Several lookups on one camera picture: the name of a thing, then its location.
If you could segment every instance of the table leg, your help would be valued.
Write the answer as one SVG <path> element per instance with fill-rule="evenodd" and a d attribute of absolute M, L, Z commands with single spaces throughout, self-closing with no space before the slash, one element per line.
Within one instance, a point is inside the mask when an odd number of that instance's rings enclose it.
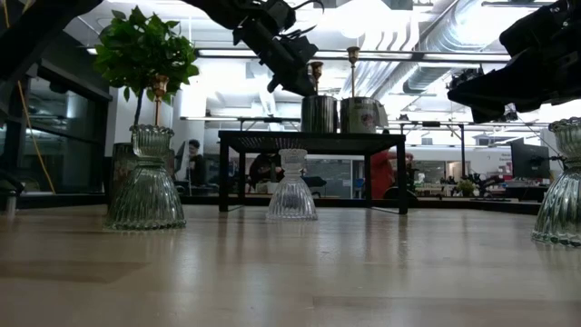
<path fill-rule="evenodd" d="M 372 205 L 373 195 L 371 192 L 371 155 L 365 154 L 365 204 L 368 208 Z"/>
<path fill-rule="evenodd" d="M 240 153 L 238 163 L 238 202 L 244 204 L 246 195 L 246 153 Z"/>
<path fill-rule="evenodd" d="M 406 144 L 400 142 L 398 148 L 398 193 L 399 214 L 408 213 L 408 175 L 406 174 Z"/>
<path fill-rule="evenodd" d="M 228 163 L 230 146 L 225 138 L 220 140 L 220 171 L 218 206 L 221 212 L 228 212 Z"/>

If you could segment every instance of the wooden tabletop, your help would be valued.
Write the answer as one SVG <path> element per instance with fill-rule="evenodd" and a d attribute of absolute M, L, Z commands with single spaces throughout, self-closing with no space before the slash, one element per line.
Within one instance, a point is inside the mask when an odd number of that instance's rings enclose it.
<path fill-rule="evenodd" d="M 579 326 L 581 249 L 535 216 L 186 206 L 183 230 L 108 233 L 103 207 L 0 221 L 0 325 Z"/>

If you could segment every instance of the stainless steel cup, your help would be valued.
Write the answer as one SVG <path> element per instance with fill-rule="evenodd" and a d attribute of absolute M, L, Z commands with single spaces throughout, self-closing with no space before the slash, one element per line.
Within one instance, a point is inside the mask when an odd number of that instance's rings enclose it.
<path fill-rule="evenodd" d="M 341 100 L 341 132 L 376 133 L 379 123 L 379 102 L 368 97 L 354 97 Z"/>
<path fill-rule="evenodd" d="M 337 100 L 327 95 L 312 95 L 302 99 L 300 131 L 336 133 L 339 127 Z"/>

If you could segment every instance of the cable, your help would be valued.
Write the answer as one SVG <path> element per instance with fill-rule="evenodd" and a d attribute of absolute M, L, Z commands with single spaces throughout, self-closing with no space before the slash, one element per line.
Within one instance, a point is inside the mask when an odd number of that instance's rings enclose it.
<path fill-rule="evenodd" d="M 4 0 L 4 17 L 6 20 L 6 28 L 10 28 L 10 21 L 8 19 L 8 3 L 7 3 L 7 1 L 8 0 Z M 25 9 L 23 10 L 23 13 L 28 9 L 28 7 L 30 6 L 30 3 L 31 3 L 31 0 L 26 1 Z M 56 194 L 56 191 L 54 190 L 53 181 L 51 180 L 50 174 L 46 170 L 46 165 L 44 165 L 43 156 L 40 154 L 40 149 L 38 148 L 38 144 L 36 143 L 36 138 L 34 137 L 33 126 L 30 123 L 30 115 L 28 114 L 28 106 L 26 105 L 25 92 L 23 91 L 22 83 L 20 82 L 20 80 L 18 80 L 18 93 L 20 94 L 20 101 L 22 102 L 22 109 L 23 109 L 25 116 L 26 116 L 26 122 L 28 124 L 28 128 L 30 129 L 30 136 L 33 139 L 33 145 L 34 145 L 34 150 L 36 151 L 36 156 L 38 157 L 38 160 L 40 161 L 40 165 L 43 167 L 44 176 L 46 176 L 46 180 L 48 181 L 48 185 L 50 186 L 51 191 L 53 192 L 53 194 Z"/>
<path fill-rule="evenodd" d="M 298 10 L 298 9 L 301 9 L 303 6 L 305 6 L 305 5 L 308 5 L 308 4 L 319 4 L 319 5 L 320 5 L 320 7 L 322 8 L 322 13 L 321 13 L 321 15 L 325 14 L 325 4 L 323 4 L 323 2 L 322 2 L 321 0 L 308 0 L 308 1 L 305 1 L 305 2 L 303 2 L 303 3 L 302 3 L 302 4 L 300 4 L 300 5 L 297 5 L 297 6 L 294 6 L 294 7 L 292 7 L 292 10 Z M 315 24 L 315 25 L 313 25 L 313 26 L 311 26 L 311 27 L 307 28 L 307 29 L 306 29 L 306 30 L 304 30 L 304 31 L 301 31 L 300 29 L 298 29 L 298 30 L 296 30 L 296 31 L 294 31 L 294 32 L 291 32 L 291 33 L 288 33 L 288 34 L 286 34 L 286 35 L 281 35 L 281 37 L 284 37 L 284 38 L 287 38 L 287 39 L 295 39 L 295 38 L 297 38 L 297 37 L 300 37 L 301 35 L 305 35 L 305 34 L 307 34 L 308 32 L 310 32 L 310 31 L 314 30 L 314 29 L 315 29 L 315 27 L 317 27 L 317 24 Z"/>

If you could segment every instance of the glass vase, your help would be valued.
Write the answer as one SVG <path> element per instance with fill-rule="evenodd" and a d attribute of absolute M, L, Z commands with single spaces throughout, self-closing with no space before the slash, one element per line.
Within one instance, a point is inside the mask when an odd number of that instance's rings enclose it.
<path fill-rule="evenodd" d="M 173 131 L 143 124 L 130 130 L 137 166 L 112 199 L 105 227 L 115 230 L 184 227 L 180 196 L 164 162 Z"/>
<path fill-rule="evenodd" d="M 284 178 L 271 198 L 266 214 L 270 221 L 308 221 L 317 220 L 315 203 L 309 186 L 300 178 L 307 151 L 300 149 L 280 150 Z"/>
<path fill-rule="evenodd" d="M 532 232 L 534 240 L 581 245 L 581 118 L 549 125 L 567 169 L 549 187 Z"/>

